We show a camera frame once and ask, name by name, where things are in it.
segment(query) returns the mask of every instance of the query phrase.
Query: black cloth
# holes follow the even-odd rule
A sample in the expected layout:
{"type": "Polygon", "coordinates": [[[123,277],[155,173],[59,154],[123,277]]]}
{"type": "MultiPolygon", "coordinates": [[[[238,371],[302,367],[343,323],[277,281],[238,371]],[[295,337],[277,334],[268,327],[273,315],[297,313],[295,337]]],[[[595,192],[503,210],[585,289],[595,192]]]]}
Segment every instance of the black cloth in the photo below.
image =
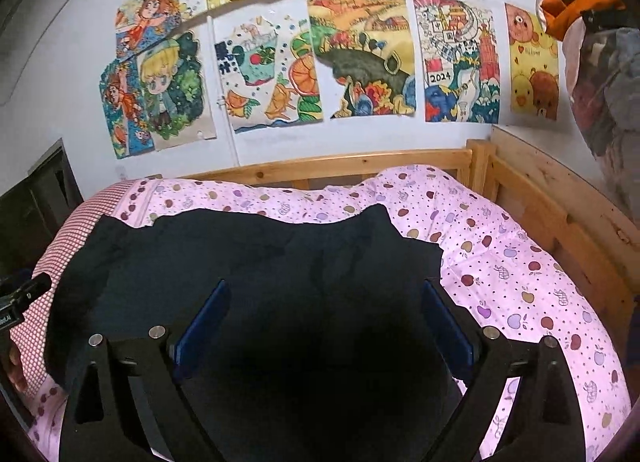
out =
{"type": "Polygon", "coordinates": [[[322,225],[103,217],[58,285],[47,369],[68,388],[89,336],[144,336],[224,279],[229,313],[183,390],[229,462],[420,460],[460,400],[420,314],[441,257],[380,205],[322,225]]]}

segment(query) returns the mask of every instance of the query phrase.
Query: checkered fabric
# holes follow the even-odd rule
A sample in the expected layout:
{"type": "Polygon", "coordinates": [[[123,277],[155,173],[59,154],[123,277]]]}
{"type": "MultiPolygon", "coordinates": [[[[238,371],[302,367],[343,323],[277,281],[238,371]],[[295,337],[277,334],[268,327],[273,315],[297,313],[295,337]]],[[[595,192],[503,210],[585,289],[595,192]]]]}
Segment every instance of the checkered fabric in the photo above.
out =
{"type": "Polygon", "coordinates": [[[102,215],[110,215],[133,181],[120,182],[100,191],[85,201],[68,217],[58,234],[40,258],[34,275],[46,272],[51,276],[51,290],[25,312],[25,321],[11,330],[11,337],[22,356],[24,376],[29,384],[26,396],[33,398],[44,382],[44,343],[49,310],[62,272],[71,257],[84,245],[86,237],[102,215]]]}

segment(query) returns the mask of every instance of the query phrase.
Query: blue gripper pad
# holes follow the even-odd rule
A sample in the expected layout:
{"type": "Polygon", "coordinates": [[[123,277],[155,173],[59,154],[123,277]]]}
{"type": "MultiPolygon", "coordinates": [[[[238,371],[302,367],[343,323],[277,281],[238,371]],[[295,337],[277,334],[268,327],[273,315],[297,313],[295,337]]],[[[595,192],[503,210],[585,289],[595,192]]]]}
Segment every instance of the blue gripper pad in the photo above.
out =
{"type": "Polygon", "coordinates": [[[451,375],[466,383],[473,378],[474,348],[433,285],[422,287],[422,315],[451,375]]]}
{"type": "Polygon", "coordinates": [[[225,281],[211,293],[186,332],[175,345],[174,382],[180,384],[193,376],[198,362],[231,305],[231,290],[225,281]]]}

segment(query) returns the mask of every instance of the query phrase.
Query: metal bolt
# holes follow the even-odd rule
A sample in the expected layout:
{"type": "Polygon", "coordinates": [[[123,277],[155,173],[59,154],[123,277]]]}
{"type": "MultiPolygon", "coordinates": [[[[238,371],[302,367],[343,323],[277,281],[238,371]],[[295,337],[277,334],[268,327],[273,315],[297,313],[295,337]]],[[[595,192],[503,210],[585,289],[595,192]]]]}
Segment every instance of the metal bolt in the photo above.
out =
{"type": "Polygon", "coordinates": [[[496,327],[484,327],[482,334],[484,334],[484,337],[487,337],[487,339],[497,339],[500,337],[500,331],[496,327]]]}
{"type": "Polygon", "coordinates": [[[545,336],[545,345],[549,348],[556,348],[558,346],[558,340],[553,336],[545,336]]]}
{"type": "Polygon", "coordinates": [[[102,334],[94,334],[91,337],[89,337],[89,344],[92,347],[97,347],[100,343],[102,343],[102,334]]]}
{"type": "Polygon", "coordinates": [[[151,339],[159,339],[164,336],[166,329],[162,325],[156,325],[154,327],[149,328],[149,337],[151,339]]]}

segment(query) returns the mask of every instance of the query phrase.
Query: apple print blanket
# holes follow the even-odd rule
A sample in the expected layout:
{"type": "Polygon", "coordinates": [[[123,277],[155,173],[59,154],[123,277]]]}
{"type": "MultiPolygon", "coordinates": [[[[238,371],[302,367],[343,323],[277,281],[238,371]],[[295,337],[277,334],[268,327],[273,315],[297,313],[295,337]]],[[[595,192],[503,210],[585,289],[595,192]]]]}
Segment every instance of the apple print blanket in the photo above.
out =
{"type": "MultiPolygon", "coordinates": [[[[409,165],[387,169],[355,187],[318,191],[142,179],[127,187],[111,206],[111,214],[133,227],[199,208],[257,213],[292,223],[328,223],[372,204],[386,206],[403,236],[437,242],[443,248],[442,285],[481,325],[496,326],[513,339],[538,342],[552,334],[560,341],[580,402],[589,462],[593,461],[630,411],[620,360],[603,324],[555,260],[507,213],[445,172],[409,165]]],[[[58,236],[41,262],[65,235],[58,236]]],[[[77,241],[73,252],[82,242],[77,241]]],[[[26,324],[37,326],[29,320],[26,324]]],[[[44,337],[44,330],[31,334],[44,337]]],[[[51,395],[49,379],[38,387],[35,406],[40,420],[30,435],[50,460],[57,460],[64,403],[59,388],[53,388],[51,395]]],[[[484,458],[495,450],[517,387],[518,379],[511,379],[504,389],[481,445],[484,458]]]]}

